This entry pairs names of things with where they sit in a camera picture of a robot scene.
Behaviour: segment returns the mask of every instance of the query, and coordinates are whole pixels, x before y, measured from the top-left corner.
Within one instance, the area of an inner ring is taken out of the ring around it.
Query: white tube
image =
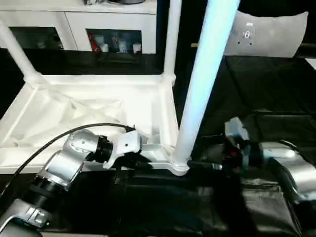
[[[230,35],[239,0],[209,0],[199,39],[175,152],[174,165],[187,167]]]
[[[0,20],[0,37],[25,77],[38,74],[9,27]]]
[[[181,16],[181,0],[171,0],[169,7],[168,29],[166,52],[164,55],[163,71],[168,74],[174,74],[176,63],[176,53],[178,44],[178,33]]]

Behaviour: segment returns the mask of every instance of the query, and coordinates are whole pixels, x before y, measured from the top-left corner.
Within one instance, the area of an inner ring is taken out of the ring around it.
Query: black tablecloth
[[[107,72],[98,62],[83,66],[73,52],[65,53],[71,57],[66,65],[56,56],[43,61],[33,54],[36,69],[44,74]],[[179,121],[192,66],[189,62],[177,70],[174,99]],[[23,85],[8,56],[4,71],[10,86],[2,87],[1,114]],[[314,80],[315,71],[303,59],[224,58],[192,158],[199,158],[212,135],[223,132],[224,122],[239,116],[251,139],[293,142],[315,163]],[[112,171],[81,174],[49,230],[118,236],[313,236],[316,228],[311,221],[313,203],[294,206],[287,201],[269,171],[249,170],[240,177],[196,170],[184,177],[167,171],[127,171],[129,178],[117,185],[113,176]],[[1,175],[0,187],[10,177]],[[32,178],[32,174],[20,175],[17,197]]]

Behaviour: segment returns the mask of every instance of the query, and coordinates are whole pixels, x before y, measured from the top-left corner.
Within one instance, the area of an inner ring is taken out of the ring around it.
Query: cabinet door
[[[77,49],[64,12],[2,11],[0,18],[23,48]]]
[[[66,12],[78,50],[156,53],[156,15]]]

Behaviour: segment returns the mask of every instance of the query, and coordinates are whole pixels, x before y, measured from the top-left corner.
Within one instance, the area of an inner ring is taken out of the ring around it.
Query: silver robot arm
[[[52,211],[81,172],[84,161],[95,160],[110,169],[117,158],[140,150],[141,138],[136,130],[122,134],[112,142],[88,130],[70,134],[63,149],[47,161],[24,196],[14,200],[0,217],[0,237],[17,233],[15,236],[40,236],[26,226],[41,229],[49,223]],[[13,219],[19,219],[21,224],[13,223]]]

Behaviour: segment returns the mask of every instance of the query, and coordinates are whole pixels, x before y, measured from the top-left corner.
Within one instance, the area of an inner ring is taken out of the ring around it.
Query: black wire
[[[53,144],[54,142],[56,142],[57,140],[59,140],[60,138],[76,132],[78,130],[81,129],[85,129],[85,128],[89,128],[89,127],[100,127],[100,126],[112,126],[112,127],[121,127],[124,128],[126,131],[131,131],[134,130],[134,128],[126,126],[126,125],[122,125],[122,124],[118,124],[118,123],[110,123],[110,122],[103,122],[103,123],[92,123],[92,124],[87,124],[87,125],[83,125],[83,126],[79,126],[79,127],[75,127],[72,128],[58,136],[56,136],[55,138],[53,138],[52,140],[50,140],[49,142],[47,142],[44,146],[42,146],[41,148],[39,148],[33,155],[30,156],[30,158],[28,158],[14,173],[12,179],[6,184],[4,190],[2,191],[0,198],[2,198],[5,194],[5,192],[9,189],[9,187],[12,185],[12,183],[14,182],[14,180],[16,179],[16,177],[21,173],[21,171],[35,158],[37,157],[42,151],[44,151],[47,147],[49,147],[51,144]]]

